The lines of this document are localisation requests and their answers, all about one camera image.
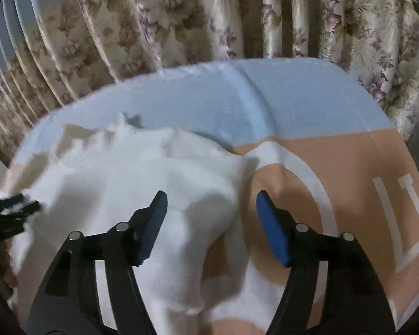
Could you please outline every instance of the curtain fold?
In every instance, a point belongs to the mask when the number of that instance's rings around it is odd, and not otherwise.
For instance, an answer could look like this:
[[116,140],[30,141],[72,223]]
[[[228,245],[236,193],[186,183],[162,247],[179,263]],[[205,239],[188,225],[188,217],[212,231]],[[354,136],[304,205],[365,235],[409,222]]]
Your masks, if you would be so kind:
[[43,115],[107,84],[262,57],[332,61],[405,139],[419,119],[419,0],[3,0],[0,157]]

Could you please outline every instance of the white cloth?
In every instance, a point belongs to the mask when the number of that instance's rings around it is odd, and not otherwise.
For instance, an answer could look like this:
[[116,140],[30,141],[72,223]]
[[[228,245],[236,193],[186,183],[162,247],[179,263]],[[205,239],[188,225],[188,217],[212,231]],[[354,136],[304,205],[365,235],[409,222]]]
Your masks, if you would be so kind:
[[[11,249],[19,321],[25,323],[40,281],[70,232],[106,232],[163,190],[168,212],[150,259],[135,274],[159,334],[196,333],[204,307],[203,262],[239,214],[246,158],[183,130],[145,130],[125,122],[99,132],[69,126],[47,156],[35,158],[34,166],[46,164],[26,191],[43,203],[43,213],[28,222]],[[104,323],[115,327],[101,285],[103,267],[96,265],[101,311]]]

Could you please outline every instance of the metal pin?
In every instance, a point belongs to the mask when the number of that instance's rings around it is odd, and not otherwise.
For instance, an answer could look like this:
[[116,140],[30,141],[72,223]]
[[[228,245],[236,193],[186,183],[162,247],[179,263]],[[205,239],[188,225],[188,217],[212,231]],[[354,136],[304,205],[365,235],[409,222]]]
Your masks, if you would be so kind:
[[296,225],[296,230],[298,232],[305,233],[309,230],[309,227],[307,225],[305,225],[304,223],[298,223]]
[[355,239],[354,235],[352,233],[349,233],[349,232],[344,232],[343,233],[343,238],[347,241],[353,241]]
[[81,232],[75,230],[74,232],[71,232],[68,236],[68,239],[71,241],[77,241],[79,238],[81,238]]
[[128,224],[125,221],[122,221],[121,223],[118,223],[116,225],[116,230],[118,232],[125,232],[126,230],[128,230]]

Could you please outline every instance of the flower pattern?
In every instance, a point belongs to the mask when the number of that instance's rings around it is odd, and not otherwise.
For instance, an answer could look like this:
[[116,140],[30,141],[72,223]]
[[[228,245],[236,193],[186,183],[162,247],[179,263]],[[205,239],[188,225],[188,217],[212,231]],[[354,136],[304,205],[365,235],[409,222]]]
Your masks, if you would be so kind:
[[65,0],[36,20],[2,72],[7,162],[58,105],[202,61],[327,59],[357,78],[405,139],[419,119],[419,0]]

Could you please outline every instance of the curtain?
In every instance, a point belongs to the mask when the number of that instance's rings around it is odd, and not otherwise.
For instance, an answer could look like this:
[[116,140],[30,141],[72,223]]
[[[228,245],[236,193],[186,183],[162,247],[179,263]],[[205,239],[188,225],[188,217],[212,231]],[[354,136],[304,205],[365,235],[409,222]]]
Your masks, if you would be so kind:
[[115,81],[274,57],[337,64],[405,139],[419,119],[419,0],[2,0],[0,158],[41,117]]

